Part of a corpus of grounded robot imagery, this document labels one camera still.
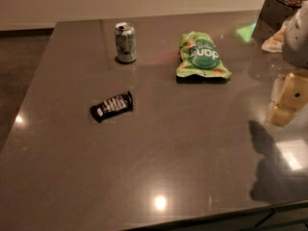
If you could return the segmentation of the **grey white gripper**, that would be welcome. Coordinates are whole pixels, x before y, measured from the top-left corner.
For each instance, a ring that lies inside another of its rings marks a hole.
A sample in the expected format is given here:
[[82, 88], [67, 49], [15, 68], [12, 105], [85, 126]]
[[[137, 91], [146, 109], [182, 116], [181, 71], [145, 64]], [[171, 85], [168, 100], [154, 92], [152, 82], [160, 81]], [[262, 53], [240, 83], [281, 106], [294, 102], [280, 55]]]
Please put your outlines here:
[[[282, 52], [289, 64], [308, 68], [308, 1], [288, 22]], [[300, 73], [279, 74], [273, 83], [267, 122], [285, 127], [307, 103], [308, 77]]]

